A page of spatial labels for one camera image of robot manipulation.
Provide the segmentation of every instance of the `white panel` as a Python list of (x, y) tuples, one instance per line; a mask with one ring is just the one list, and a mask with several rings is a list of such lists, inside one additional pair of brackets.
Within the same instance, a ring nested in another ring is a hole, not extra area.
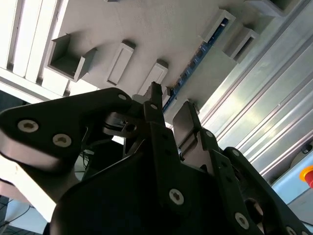
[(44, 80), (42, 87), (63, 96), (69, 80), (59, 73), (44, 68)]
[(234, 23), (236, 17), (234, 17), (226, 10), (219, 9), (214, 18), (212, 19), (211, 24), (202, 34), (201, 38), (205, 42), (208, 42), (225, 18), (228, 19), (228, 24), (224, 31), (227, 31), (227, 29), (230, 28), (231, 25)]
[(19, 23), (21, 0), (0, 0), (0, 67), (6, 69), (15, 31)]
[(131, 59), (131, 56), (134, 52), (134, 49), (130, 46), (126, 45), (125, 43), (121, 43), (119, 46), (116, 55), (113, 59), (112, 65), (109, 69), (110, 74), (108, 77), (108, 81), (117, 84), (123, 72)]
[(142, 87), (140, 88), (138, 94), (145, 95), (152, 82), (157, 82), (158, 84), (161, 84), (167, 72), (168, 69), (166, 67), (156, 62), (145, 82), (143, 83)]
[(69, 95), (76, 95), (76, 94), (83, 94), (87, 92), (94, 92), (98, 88), (82, 79), (78, 80), (78, 82), (70, 82), (70, 94)]
[(38, 18), (33, 46), (31, 48), (26, 79), (36, 82), (45, 46), (50, 33), (52, 19), (55, 15), (57, 0), (43, 0)]
[(25, 0), (14, 54), (13, 73), (25, 77), (42, 0)]
[(246, 2), (256, 7), (264, 15), (274, 17), (284, 16), (283, 11), (270, 0), (248, 0)]

